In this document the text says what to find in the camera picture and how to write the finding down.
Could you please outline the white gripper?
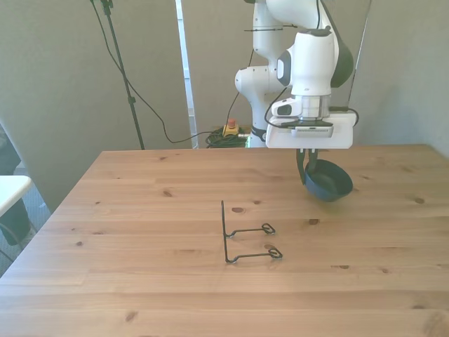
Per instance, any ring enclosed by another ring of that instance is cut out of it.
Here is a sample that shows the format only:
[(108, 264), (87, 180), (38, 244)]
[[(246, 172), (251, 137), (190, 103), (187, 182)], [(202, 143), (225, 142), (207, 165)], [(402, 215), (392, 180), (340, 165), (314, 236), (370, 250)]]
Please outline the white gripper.
[(300, 179), (305, 185), (304, 159), (309, 149), (307, 172), (316, 169), (319, 151), (316, 149), (349, 149), (353, 145), (353, 113), (333, 113), (327, 118), (300, 121), (296, 118), (272, 117), (266, 135), (268, 148), (297, 149), (296, 163)]

